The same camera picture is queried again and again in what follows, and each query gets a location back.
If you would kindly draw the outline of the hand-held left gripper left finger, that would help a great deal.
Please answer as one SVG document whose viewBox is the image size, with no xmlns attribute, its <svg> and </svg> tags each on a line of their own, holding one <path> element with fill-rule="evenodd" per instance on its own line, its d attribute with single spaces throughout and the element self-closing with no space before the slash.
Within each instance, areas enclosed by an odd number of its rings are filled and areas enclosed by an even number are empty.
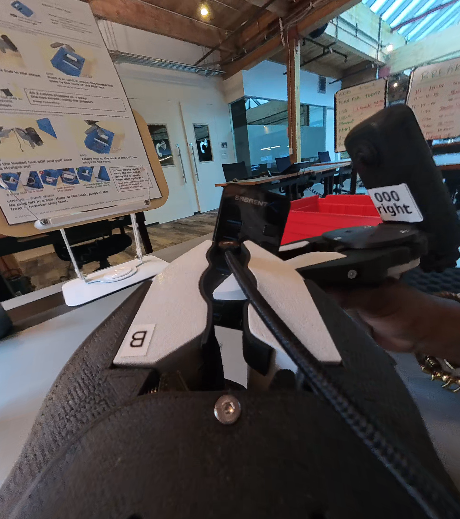
<svg viewBox="0 0 460 519">
<path fill-rule="evenodd" d="M 202 286 L 213 248 L 206 240 L 155 276 L 113 360 L 116 367 L 180 372 L 190 390 L 225 388 L 213 306 Z"/>
</svg>

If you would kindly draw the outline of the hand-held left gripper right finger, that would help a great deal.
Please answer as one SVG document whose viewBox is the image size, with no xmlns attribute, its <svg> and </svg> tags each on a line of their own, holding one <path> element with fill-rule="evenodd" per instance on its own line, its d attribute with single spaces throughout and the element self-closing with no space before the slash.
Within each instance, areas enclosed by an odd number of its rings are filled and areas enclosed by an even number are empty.
<svg viewBox="0 0 460 519">
<path fill-rule="evenodd" d="M 300 342 L 320 362 L 332 366 L 342 357 L 310 295 L 304 279 L 289 263 L 259 245 L 245 241 L 246 267 L 260 294 Z M 297 368 L 250 302 L 244 305 L 242 351 L 248 374 L 270 375 Z"/>
</svg>

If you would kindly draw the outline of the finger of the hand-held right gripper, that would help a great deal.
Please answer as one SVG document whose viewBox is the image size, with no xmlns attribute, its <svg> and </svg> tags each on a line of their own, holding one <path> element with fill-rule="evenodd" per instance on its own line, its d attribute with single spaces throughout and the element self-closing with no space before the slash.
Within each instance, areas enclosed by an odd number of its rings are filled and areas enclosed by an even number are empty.
<svg viewBox="0 0 460 519">
<path fill-rule="evenodd" d="M 227 277 L 214 289 L 213 299 L 216 301 L 245 301 L 247 297 L 236 278 Z"/>
<path fill-rule="evenodd" d="M 298 241 L 280 246 L 278 256 L 294 269 L 313 267 L 334 260 L 347 258 L 346 255 L 335 251 L 315 251 L 314 242 Z"/>
</svg>

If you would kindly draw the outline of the black usb hub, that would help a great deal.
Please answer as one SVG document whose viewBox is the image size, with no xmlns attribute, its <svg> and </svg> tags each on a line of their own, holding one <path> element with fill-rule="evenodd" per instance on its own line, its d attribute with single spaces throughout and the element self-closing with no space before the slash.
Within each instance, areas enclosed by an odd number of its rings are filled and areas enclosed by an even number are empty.
<svg viewBox="0 0 460 519">
<path fill-rule="evenodd" d="M 212 240 L 251 241 L 277 255 L 290 207 L 285 195 L 229 184 L 223 188 Z"/>
</svg>

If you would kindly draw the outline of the person's right hand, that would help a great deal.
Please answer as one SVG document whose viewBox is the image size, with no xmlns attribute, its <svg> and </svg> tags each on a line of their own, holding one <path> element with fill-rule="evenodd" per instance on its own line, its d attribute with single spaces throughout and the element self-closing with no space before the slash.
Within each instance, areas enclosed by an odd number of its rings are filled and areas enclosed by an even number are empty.
<svg viewBox="0 0 460 519">
<path fill-rule="evenodd" d="M 460 302 L 394 279 L 374 288 L 327 289 L 385 350 L 430 355 L 460 366 Z"/>
</svg>

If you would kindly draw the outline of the red plastic bin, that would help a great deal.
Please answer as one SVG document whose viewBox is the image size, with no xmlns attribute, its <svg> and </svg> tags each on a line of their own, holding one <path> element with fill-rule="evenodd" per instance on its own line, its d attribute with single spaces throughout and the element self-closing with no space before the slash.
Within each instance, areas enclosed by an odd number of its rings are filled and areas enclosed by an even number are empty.
<svg viewBox="0 0 460 519">
<path fill-rule="evenodd" d="M 304 240 L 342 228 L 375 226 L 382 223 L 367 195 L 328 195 L 294 200 L 281 244 Z"/>
</svg>

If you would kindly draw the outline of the white round disc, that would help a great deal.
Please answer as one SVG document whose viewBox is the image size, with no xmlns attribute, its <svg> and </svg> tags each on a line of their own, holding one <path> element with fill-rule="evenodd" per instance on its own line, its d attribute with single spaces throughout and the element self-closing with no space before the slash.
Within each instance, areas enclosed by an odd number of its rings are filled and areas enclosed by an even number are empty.
<svg viewBox="0 0 460 519">
<path fill-rule="evenodd" d="M 130 264 L 122 264 L 116 267 L 103 269 L 97 277 L 97 281 L 101 283 L 114 283 L 128 279 L 137 273 L 137 266 Z"/>
</svg>

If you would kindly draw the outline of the white sheet stand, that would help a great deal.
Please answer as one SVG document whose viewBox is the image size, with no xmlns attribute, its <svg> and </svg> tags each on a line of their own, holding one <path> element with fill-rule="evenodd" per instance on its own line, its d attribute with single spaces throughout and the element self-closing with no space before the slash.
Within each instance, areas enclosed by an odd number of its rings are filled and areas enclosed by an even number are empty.
<svg viewBox="0 0 460 519">
<path fill-rule="evenodd" d="M 66 237 L 65 228 L 71 227 L 75 224 L 83 222 L 90 222 L 95 219 L 106 219 L 118 214 L 128 214 L 131 219 L 131 224 L 137 224 L 136 213 L 150 208 L 150 200 L 130 200 L 124 204 L 112 205 L 106 208 L 93 209 L 89 211 L 79 211 L 70 214 L 50 214 L 44 217 L 37 217 L 34 222 L 34 227 L 38 230 L 59 229 L 61 236 L 65 242 L 66 249 L 70 254 L 73 268 L 78 276 L 76 279 L 65 282 L 62 285 L 62 293 L 65 304 L 69 307 L 80 306 L 88 302 L 92 302 L 104 296 L 115 293 L 136 283 L 149 280 L 159 274 L 165 269 L 168 263 L 153 255 L 144 255 L 142 252 L 142 245 L 138 230 L 134 230 L 136 238 L 136 258 L 122 264 L 130 264 L 137 266 L 137 273 L 128 279 L 114 283 L 101 283 L 97 281 L 97 277 L 103 269 L 97 273 L 84 276 L 72 252 L 71 245 Z"/>
</svg>

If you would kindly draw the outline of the white door with phone sign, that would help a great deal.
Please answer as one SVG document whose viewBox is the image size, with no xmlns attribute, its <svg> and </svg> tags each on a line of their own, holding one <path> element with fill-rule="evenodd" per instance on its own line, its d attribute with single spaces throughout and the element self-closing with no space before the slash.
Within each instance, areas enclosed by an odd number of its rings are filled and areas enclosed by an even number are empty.
<svg viewBox="0 0 460 519">
<path fill-rule="evenodd" d="M 154 98 L 130 99 L 131 106 L 143 117 L 149 127 L 152 139 L 157 140 L 155 132 L 167 144 L 166 149 L 159 148 L 156 151 L 156 143 L 153 143 L 154 154 L 159 159 L 164 177 L 168 184 L 169 196 L 160 208 L 147 211 L 146 220 L 149 224 L 167 223 L 192 215 L 192 204 L 189 195 L 189 187 L 183 178 L 183 169 L 180 165 L 179 154 L 176 145 L 181 143 L 181 125 L 179 108 L 176 103 L 169 100 Z"/>
<path fill-rule="evenodd" d="M 180 112 L 183 121 L 187 144 L 187 158 L 192 169 L 194 191 L 198 211 L 207 212 L 215 208 L 215 187 L 211 180 L 214 156 L 211 143 L 209 118 L 204 106 L 196 110 L 195 106 L 180 102 Z"/>
</svg>

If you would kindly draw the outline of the handwritten paper chart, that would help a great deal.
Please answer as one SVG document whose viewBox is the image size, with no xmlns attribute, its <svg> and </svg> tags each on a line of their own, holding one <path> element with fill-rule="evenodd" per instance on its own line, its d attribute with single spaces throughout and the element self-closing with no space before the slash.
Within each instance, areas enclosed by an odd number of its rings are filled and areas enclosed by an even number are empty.
<svg viewBox="0 0 460 519">
<path fill-rule="evenodd" d="M 460 136 L 460 56 L 412 71 L 406 97 L 428 141 Z"/>
<path fill-rule="evenodd" d="M 387 106 L 387 79 L 381 78 L 335 93 L 335 152 L 345 152 L 350 131 Z"/>
</svg>

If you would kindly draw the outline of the printed instruction sheet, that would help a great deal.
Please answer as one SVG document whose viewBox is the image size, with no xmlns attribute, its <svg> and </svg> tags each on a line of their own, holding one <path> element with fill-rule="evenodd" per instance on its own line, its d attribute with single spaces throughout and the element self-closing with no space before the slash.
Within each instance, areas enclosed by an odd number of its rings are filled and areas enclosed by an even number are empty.
<svg viewBox="0 0 460 519">
<path fill-rule="evenodd" d="M 8 224 L 160 196 L 89 4 L 0 1 L 0 207 Z"/>
</svg>

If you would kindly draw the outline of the slim wooden post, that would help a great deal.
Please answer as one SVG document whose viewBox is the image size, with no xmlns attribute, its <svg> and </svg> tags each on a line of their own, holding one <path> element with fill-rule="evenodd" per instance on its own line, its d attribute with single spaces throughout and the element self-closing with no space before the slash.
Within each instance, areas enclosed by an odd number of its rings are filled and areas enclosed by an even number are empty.
<svg viewBox="0 0 460 519">
<path fill-rule="evenodd" d="M 291 163 L 301 162 L 300 114 L 300 38 L 295 32 L 288 36 L 286 56 L 287 133 Z"/>
</svg>

